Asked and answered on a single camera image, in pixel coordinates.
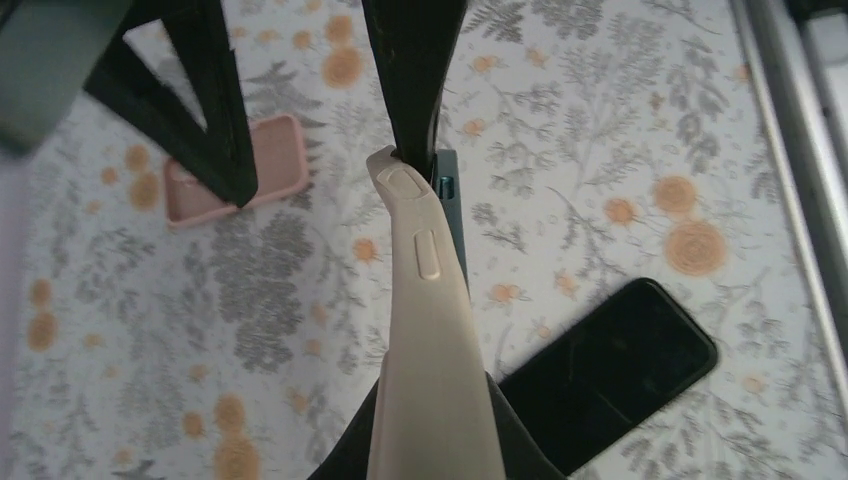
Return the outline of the pink phone case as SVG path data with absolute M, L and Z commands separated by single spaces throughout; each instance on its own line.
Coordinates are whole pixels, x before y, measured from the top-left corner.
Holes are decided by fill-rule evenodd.
M 305 190 L 310 174 L 300 121 L 291 114 L 280 114 L 254 123 L 250 133 L 258 190 L 246 207 L 258 207 Z M 239 210 L 218 199 L 172 158 L 163 166 L 163 184 L 165 217 L 171 229 L 193 227 Z

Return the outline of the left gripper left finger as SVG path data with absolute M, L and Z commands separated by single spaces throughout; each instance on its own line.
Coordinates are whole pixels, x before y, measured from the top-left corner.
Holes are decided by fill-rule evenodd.
M 367 479 L 378 384 L 373 385 L 336 445 L 308 480 Z

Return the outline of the dark blue phone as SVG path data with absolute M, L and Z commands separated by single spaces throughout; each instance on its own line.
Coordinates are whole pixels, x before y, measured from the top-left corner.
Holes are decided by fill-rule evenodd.
M 638 278 L 500 381 L 559 474 L 572 474 L 718 363 L 714 341 L 655 280 Z

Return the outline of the phone with beige case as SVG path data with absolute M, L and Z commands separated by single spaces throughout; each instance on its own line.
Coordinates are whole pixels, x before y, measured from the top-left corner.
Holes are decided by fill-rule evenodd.
M 455 150 L 440 149 L 436 152 L 431 187 L 441 203 L 465 283 L 468 283 L 461 183 Z

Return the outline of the floral patterned table mat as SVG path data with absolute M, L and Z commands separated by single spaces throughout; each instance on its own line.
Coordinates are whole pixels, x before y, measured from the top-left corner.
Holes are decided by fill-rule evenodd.
M 390 143 L 356 1 L 227 1 L 248 114 L 304 127 L 310 187 L 191 229 L 166 156 L 88 98 L 31 164 L 5 479 L 304 479 L 388 343 Z M 717 368 L 582 479 L 843 479 L 847 434 L 726 1 L 475 1 L 439 143 L 500 376 L 629 280 Z

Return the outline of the aluminium rail base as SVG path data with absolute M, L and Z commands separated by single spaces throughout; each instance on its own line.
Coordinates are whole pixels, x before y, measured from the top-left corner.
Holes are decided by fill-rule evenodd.
M 776 116 L 832 316 L 847 353 L 847 4 L 735 1 Z

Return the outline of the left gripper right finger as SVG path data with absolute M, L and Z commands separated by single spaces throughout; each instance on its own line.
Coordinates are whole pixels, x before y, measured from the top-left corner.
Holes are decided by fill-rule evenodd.
M 544 455 L 494 378 L 486 379 L 492 402 L 505 475 L 508 480 L 566 480 Z

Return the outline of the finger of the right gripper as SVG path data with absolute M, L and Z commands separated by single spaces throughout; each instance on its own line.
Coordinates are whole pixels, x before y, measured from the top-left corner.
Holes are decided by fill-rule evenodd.
M 430 181 L 442 93 L 466 0 L 363 0 L 368 37 L 395 139 L 394 156 Z
M 143 62 L 125 33 L 162 22 L 198 107 L 191 109 Z M 171 155 L 212 194 L 236 207 L 258 177 L 235 52 L 218 1 L 133 1 L 85 91 Z

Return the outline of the beige phone case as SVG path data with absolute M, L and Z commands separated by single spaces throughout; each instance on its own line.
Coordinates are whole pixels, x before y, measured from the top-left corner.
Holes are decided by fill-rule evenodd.
M 502 479 L 505 467 L 469 292 L 436 193 L 387 146 L 367 169 L 391 220 L 388 350 L 370 479 Z

